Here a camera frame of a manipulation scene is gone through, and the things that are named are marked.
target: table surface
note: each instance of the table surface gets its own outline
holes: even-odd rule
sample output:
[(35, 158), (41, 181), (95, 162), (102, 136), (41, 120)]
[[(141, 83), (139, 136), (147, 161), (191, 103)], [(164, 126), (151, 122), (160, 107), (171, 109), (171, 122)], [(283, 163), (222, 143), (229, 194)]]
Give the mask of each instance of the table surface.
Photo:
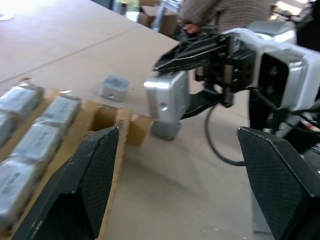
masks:
[[(0, 21), (0, 94), (21, 77), (46, 88), (147, 115), (145, 79), (177, 43), (89, 0), (31, 0)], [(104, 76), (130, 81), (123, 103), (98, 96)], [(201, 89), (190, 82), (193, 92)], [(242, 159), (236, 137), (247, 120), (247, 93), (219, 107), (212, 136), (228, 157)], [(251, 194), (245, 168), (222, 163), (208, 148), (204, 117), (184, 120), (174, 142), (148, 136), (127, 147), (107, 239), (252, 239)]]

